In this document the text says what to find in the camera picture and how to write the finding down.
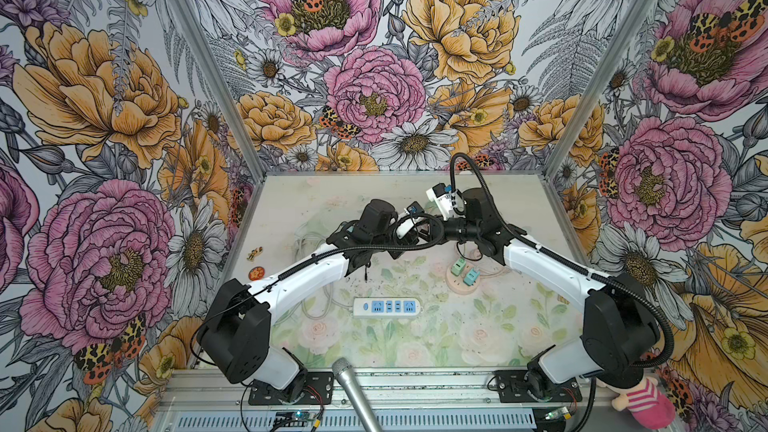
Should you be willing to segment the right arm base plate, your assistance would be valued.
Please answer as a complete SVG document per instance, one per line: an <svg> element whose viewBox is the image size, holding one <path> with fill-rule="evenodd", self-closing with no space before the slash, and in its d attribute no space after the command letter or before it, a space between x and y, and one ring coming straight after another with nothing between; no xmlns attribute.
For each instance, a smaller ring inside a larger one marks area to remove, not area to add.
<svg viewBox="0 0 768 432"><path fill-rule="evenodd" d="M581 389L575 379L555 384L533 370L497 370L487 388L496 392L502 403L578 403L582 400Z"/></svg>

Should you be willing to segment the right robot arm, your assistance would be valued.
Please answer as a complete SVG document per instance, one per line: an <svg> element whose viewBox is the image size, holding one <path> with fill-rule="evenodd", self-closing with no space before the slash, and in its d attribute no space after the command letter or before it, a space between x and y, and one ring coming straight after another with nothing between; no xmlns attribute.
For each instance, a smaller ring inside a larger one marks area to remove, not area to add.
<svg viewBox="0 0 768 432"><path fill-rule="evenodd" d="M447 240L473 243L484 257L533 278L581 311L579 337L549 347L528 363L525 381L532 396L543 400L578 376L620 389L640 384L651 366L643 354L672 332L637 280L605 275L543 246L506 223L481 188L458 193L440 183L428 197L443 216Z"/></svg>

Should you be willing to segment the teal USB charger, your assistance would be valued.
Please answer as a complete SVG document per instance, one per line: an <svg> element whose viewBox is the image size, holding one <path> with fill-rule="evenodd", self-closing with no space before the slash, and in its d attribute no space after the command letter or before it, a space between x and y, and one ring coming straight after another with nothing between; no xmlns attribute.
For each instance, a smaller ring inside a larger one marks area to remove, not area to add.
<svg viewBox="0 0 768 432"><path fill-rule="evenodd" d="M468 287L474 287L478 281L480 274L474 268L471 268L463 278L463 283Z"/></svg>

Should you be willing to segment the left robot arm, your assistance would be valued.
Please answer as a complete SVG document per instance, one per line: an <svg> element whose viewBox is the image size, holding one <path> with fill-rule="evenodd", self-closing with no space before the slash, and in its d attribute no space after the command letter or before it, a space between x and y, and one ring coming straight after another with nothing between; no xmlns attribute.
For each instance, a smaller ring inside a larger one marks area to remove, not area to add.
<svg viewBox="0 0 768 432"><path fill-rule="evenodd" d="M214 365L232 383L257 380L285 391L294 387L302 365L271 345L271 327L294 306L359 268L392 243L398 212L373 199L358 220L337 228L308 257L288 269L244 284L225 282L196 333Z"/></svg>

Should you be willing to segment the green USB charger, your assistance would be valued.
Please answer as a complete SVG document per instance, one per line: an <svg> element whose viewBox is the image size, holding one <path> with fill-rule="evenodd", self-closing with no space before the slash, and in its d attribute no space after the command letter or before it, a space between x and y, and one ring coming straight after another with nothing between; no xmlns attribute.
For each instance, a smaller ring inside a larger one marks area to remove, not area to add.
<svg viewBox="0 0 768 432"><path fill-rule="evenodd" d="M451 273L453 276L460 277L466 268L466 260L464 258L457 259L451 266Z"/></svg>

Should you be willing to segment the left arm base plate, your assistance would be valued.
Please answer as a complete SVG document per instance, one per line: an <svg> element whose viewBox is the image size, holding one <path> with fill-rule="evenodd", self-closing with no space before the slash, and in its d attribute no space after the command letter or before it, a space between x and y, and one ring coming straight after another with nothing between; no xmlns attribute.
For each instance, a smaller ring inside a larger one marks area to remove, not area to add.
<svg viewBox="0 0 768 432"><path fill-rule="evenodd" d="M332 372L301 371L283 390L255 381L248 393L247 403L250 406L327 406L332 402L334 385L335 377Z"/></svg>

